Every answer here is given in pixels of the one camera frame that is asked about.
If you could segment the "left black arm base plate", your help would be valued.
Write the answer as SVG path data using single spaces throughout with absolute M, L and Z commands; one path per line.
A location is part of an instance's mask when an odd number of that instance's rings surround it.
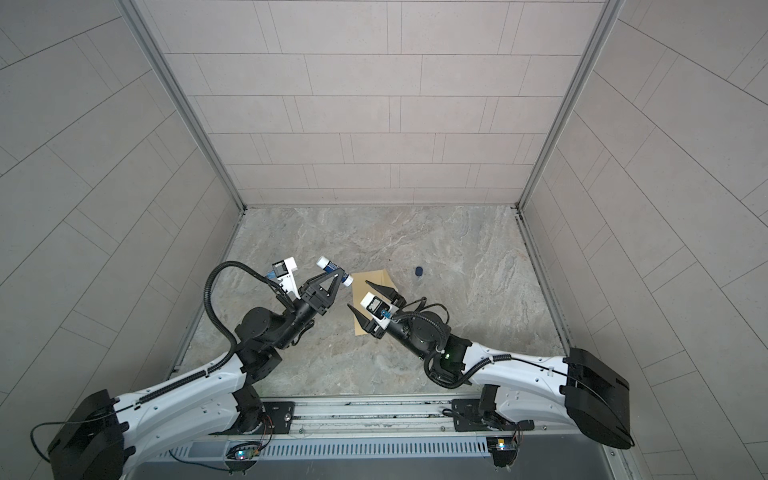
M 266 401 L 253 435 L 287 435 L 290 432 L 296 403 L 292 401 Z

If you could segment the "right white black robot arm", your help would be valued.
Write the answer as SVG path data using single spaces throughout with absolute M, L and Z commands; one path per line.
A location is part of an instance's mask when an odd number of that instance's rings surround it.
M 634 447 L 630 384 L 590 351 L 572 347 L 567 356 L 547 357 L 492 349 L 453 334 L 435 304 L 407 302 L 391 287 L 369 287 L 349 306 L 360 328 L 376 339 L 391 336 L 441 388 L 481 387 L 481 425 L 519 431 L 526 421 L 559 423 L 602 445 Z

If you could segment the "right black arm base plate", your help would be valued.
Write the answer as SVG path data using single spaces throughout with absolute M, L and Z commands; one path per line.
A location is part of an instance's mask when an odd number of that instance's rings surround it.
M 497 431 L 520 433 L 533 431 L 533 420 L 514 422 L 496 412 L 480 409 L 479 399 L 454 399 L 449 408 L 442 410 L 442 415 L 450 418 L 456 432 Z

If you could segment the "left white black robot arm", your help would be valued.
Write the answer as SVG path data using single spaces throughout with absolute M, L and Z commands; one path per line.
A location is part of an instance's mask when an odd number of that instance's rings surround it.
M 227 268 L 237 268 L 267 285 L 285 310 L 250 310 L 235 330 L 217 317 L 212 287 Z M 280 351 L 294 346 L 333 305 L 341 286 L 352 282 L 342 268 L 309 279 L 289 296 L 275 280 L 246 264 L 226 261 L 209 274 L 203 305 L 230 347 L 215 360 L 143 390 L 111 396 L 100 390 L 86 397 L 64 421 L 47 448 L 56 479 L 119 479 L 139 464 L 209 434 L 251 433 L 266 423 L 256 382 L 279 365 Z

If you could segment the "blue white glue stick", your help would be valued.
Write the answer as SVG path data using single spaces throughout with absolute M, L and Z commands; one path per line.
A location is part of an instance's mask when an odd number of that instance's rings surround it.
M 325 272 L 336 272 L 340 270 L 340 267 L 336 263 L 332 262 L 325 256 L 321 256 L 317 260 L 316 264 Z M 341 281 L 344 286 L 349 287 L 352 285 L 354 279 L 350 274 L 344 271 L 341 273 Z

